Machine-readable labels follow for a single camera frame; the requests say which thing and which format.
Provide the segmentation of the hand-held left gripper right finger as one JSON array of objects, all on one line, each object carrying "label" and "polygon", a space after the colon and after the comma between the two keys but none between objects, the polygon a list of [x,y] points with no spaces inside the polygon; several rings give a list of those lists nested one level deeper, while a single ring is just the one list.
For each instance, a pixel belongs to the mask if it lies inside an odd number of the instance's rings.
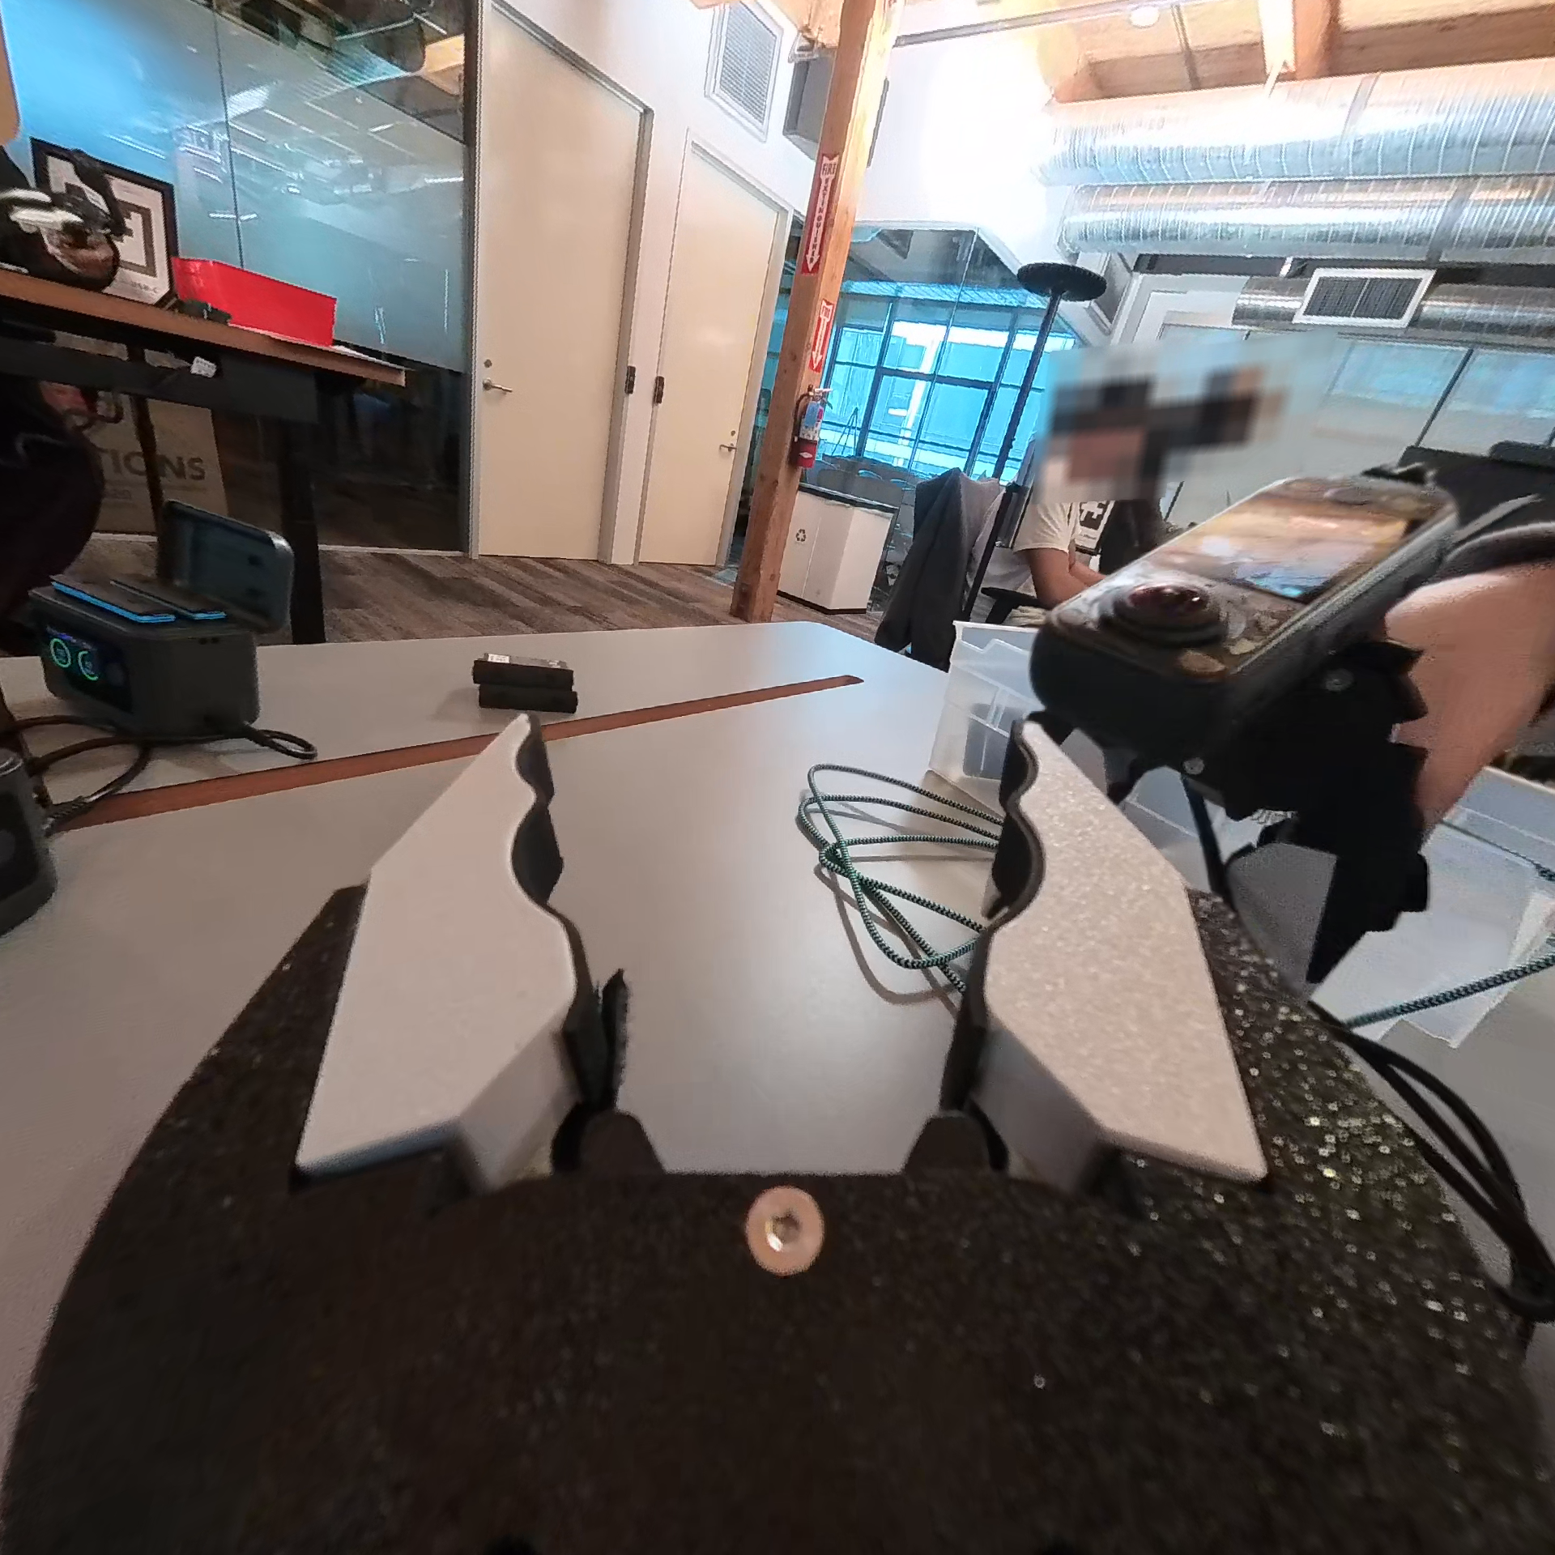
[{"label": "hand-held left gripper right finger", "polygon": [[1034,717],[1008,739],[990,917],[938,1095],[1042,1185],[1117,1158],[1260,1184],[1267,1163],[1177,871]]}]

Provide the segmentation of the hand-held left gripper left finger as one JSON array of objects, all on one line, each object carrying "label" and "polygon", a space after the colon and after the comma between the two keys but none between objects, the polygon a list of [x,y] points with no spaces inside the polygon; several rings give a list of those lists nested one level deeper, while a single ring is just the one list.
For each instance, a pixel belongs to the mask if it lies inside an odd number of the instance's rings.
[{"label": "hand-held left gripper left finger", "polygon": [[582,1169],[625,1078],[629,985],[553,906],[562,860],[527,715],[373,865],[295,1171],[447,1154],[475,1193]]}]

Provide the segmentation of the person's right hand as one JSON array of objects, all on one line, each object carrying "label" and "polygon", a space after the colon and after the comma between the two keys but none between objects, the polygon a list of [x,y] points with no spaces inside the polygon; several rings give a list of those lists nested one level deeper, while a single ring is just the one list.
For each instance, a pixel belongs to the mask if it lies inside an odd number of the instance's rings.
[{"label": "person's right hand", "polygon": [[1423,756],[1414,800],[1430,830],[1551,699],[1552,569],[1436,582],[1388,613],[1386,634],[1417,652],[1408,678],[1423,713],[1397,739]]}]

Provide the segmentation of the clear plastic bin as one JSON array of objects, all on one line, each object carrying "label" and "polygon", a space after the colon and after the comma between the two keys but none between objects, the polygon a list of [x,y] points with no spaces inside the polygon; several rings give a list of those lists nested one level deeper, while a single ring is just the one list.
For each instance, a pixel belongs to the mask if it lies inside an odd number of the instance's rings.
[{"label": "clear plastic bin", "polygon": [[975,804],[997,808],[1010,732],[1043,704],[1030,684],[1036,628],[956,623],[929,769]]},{"label": "clear plastic bin", "polygon": [[1427,908],[1365,935],[1314,1000],[1373,1041],[1410,1022],[1460,1047],[1512,984],[1445,997],[1551,954],[1551,786],[1484,771],[1430,834],[1425,861]]}]

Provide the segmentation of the small black battery pack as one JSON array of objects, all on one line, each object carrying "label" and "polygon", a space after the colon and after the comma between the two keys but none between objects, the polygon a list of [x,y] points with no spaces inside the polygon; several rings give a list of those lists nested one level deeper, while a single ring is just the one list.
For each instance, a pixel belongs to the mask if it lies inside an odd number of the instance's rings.
[{"label": "small black battery pack", "polygon": [[477,708],[573,717],[577,689],[569,665],[547,658],[482,654],[471,661]]}]

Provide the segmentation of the grey jacket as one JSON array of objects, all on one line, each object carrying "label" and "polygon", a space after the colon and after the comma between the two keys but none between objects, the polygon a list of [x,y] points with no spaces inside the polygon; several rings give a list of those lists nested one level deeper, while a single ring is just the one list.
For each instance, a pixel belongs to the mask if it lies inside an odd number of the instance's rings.
[{"label": "grey jacket", "polygon": [[873,636],[875,647],[943,673],[956,641],[984,526],[1004,487],[960,471],[923,480],[912,493],[912,534]]}]

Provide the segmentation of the white ceiling vent grille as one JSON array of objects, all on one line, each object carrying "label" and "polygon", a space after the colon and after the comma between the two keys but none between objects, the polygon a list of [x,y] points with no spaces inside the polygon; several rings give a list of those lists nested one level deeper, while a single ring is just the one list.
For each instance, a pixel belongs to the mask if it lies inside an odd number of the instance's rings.
[{"label": "white ceiling vent grille", "polygon": [[1432,289],[1432,267],[1327,265],[1312,271],[1293,325],[1404,330]]}]

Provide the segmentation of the black battery charger with display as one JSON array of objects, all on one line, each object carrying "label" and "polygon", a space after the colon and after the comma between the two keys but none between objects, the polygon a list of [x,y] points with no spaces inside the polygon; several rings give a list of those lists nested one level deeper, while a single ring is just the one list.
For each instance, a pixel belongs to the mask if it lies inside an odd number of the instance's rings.
[{"label": "black battery charger with display", "polygon": [[286,626],[292,584],[281,536],[170,502],[153,573],[29,593],[44,684],[151,743],[236,737],[258,721],[258,641]]}]

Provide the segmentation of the black floor lamp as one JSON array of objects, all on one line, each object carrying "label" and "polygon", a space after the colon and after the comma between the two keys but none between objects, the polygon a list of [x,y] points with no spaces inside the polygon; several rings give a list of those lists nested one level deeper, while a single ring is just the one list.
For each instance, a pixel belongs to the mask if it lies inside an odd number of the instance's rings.
[{"label": "black floor lamp", "polygon": [[[1019,434],[1021,417],[1023,417],[1023,408],[1025,408],[1025,404],[1027,404],[1027,400],[1032,393],[1036,375],[1038,375],[1038,369],[1042,365],[1043,352],[1045,352],[1047,341],[1051,338],[1060,304],[1064,304],[1064,302],[1090,304],[1090,302],[1095,302],[1104,291],[1104,278],[1101,275],[1093,273],[1091,269],[1084,269],[1080,265],[1069,265],[1069,263],[1040,262],[1040,263],[1023,265],[1016,273],[1016,280],[1019,282],[1019,286],[1027,293],[1042,299],[1042,317],[1040,317],[1040,323],[1038,323],[1038,328],[1036,328],[1036,339],[1034,339],[1032,350],[1030,350],[1030,354],[1027,358],[1027,363],[1025,363],[1025,369],[1023,369],[1023,378],[1021,378],[1017,393],[1016,393],[1014,408],[1010,412],[1008,423],[1006,423],[1004,432],[1003,432],[1003,441],[999,445],[999,454],[997,454],[997,460],[995,460],[993,476],[1003,476],[1008,456],[1014,450],[1014,445],[1016,445],[1016,439],[1017,439],[1017,434]],[[993,513],[993,524],[988,528],[988,534],[984,536],[984,543],[980,545],[980,550],[979,550],[979,556],[977,556],[977,567],[973,569],[973,574],[971,574],[971,578],[967,582],[967,587],[966,587],[966,593],[964,593],[964,600],[962,600],[964,619],[969,619],[975,606],[977,606],[979,593],[982,589],[984,574],[986,574],[986,569],[988,569],[990,560],[993,556],[993,550],[997,549],[999,539],[1003,537],[1004,530],[1008,528],[1010,517],[1017,515],[1017,510],[1019,510],[1019,495],[1017,495],[1016,487],[1003,486],[999,504],[997,504],[995,513]]]}]

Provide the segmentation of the white recycling cabinet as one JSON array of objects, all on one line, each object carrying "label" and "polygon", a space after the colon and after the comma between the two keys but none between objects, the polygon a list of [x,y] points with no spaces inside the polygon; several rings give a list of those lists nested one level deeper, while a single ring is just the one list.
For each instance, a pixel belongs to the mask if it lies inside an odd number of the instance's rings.
[{"label": "white recycling cabinet", "polygon": [[895,510],[803,486],[792,506],[779,595],[829,615],[862,613]]}]

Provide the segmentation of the brown paper bag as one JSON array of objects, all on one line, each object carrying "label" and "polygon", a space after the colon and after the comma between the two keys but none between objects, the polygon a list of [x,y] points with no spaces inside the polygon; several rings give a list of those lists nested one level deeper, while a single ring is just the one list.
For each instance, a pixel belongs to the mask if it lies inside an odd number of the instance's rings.
[{"label": "brown paper bag", "polygon": [[[220,452],[208,412],[168,402],[147,408],[160,495],[205,513],[227,515]],[[153,534],[147,462],[142,456],[133,400],[97,393],[84,437],[103,467],[99,534]]]}]

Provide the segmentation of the white door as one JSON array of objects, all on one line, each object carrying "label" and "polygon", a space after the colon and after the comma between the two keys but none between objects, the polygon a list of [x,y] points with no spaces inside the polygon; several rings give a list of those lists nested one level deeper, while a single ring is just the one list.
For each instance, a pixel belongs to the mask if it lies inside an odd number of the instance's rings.
[{"label": "white door", "polygon": [[512,4],[475,108],[471,550],[605,562],[653,115]]},{"label": "white door", "polygon": [[725,560],[788,210],[706,147],[681,169],[634,560]]}]

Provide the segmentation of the wooden top desk black legs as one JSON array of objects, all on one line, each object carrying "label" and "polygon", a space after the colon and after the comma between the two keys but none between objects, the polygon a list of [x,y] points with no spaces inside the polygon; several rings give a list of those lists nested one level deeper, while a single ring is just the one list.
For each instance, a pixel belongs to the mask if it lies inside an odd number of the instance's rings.
[{"label": "wooden top desk black legs", "polygon": [[314,465],[320,406],[373,384],[403,389],[399,367],[149,304],[1,273],[5,378],[109,391],[277,426],[281,536],[294,556],[288,630],[301,647],[323,632]]}]

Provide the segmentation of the small red box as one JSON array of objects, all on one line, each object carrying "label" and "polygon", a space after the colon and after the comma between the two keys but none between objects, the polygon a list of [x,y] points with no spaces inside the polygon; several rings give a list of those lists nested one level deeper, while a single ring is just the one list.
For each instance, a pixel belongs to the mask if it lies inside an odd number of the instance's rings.
[{"label": "small red box", "polygon": [[181,302],[208,306],[233,326],[292,345],[334,345],[336,300],[327,295],[214,260],[173,258],[170,273]]}]

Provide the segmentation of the framed black white marker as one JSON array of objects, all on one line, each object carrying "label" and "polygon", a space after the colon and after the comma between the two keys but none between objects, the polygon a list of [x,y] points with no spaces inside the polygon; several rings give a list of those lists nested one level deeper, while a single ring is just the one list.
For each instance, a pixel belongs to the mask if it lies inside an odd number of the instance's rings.
[{"label": "framed black white marker", "polygon": [[173,297],[179,243],[170,184],[36,138],[31,175],[68,215],[62,236],[47,239],[62,280],[147,306]]}]

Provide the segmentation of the silver spiral air duct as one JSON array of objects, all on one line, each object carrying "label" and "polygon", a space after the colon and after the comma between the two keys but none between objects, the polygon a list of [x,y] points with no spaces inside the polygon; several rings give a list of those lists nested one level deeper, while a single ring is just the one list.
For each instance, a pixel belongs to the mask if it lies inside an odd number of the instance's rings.
[{"label": "silver spiral air duct", "polygon": [[1549,175],[1552,64],[1051,104],[1034,167],[1058,188]]},{"label": "silver spiral air duct", "polygon": [[1079,188],[1056,241],[1134,256],[1549,263],[1552,178]]}]

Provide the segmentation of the wooden support post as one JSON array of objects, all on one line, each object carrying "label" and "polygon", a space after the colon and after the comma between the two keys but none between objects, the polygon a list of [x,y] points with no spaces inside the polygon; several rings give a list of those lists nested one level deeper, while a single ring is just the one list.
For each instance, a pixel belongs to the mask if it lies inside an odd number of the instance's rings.
[{"label": "wooden support post", "polygon": [[806,278],[795,269],[790,288],[743,550],[731,597],[731,615],[745,624],[769,623],[779,593],[790,513],[803,476],[788,463],[793,404],[805,389],[821,384],[806,371],[814,310],[818,299],[838,302],[840,297],[867,149],[899,21],[901,6],[893,2],[842,4],[840,38],[832,54],[818,147],[818,156],[840,152],[842,167],[821,269]]}]

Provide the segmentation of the white wall vent grille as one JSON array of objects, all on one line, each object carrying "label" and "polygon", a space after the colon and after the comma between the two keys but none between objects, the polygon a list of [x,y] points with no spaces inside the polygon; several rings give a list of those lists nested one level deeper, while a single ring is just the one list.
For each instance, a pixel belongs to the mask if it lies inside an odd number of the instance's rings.
[{"label": "white wall vent grille", "polygon": [[764,139],[784,34],[756,4],[727,4],[712,12],[705,97],[756,139]]}]

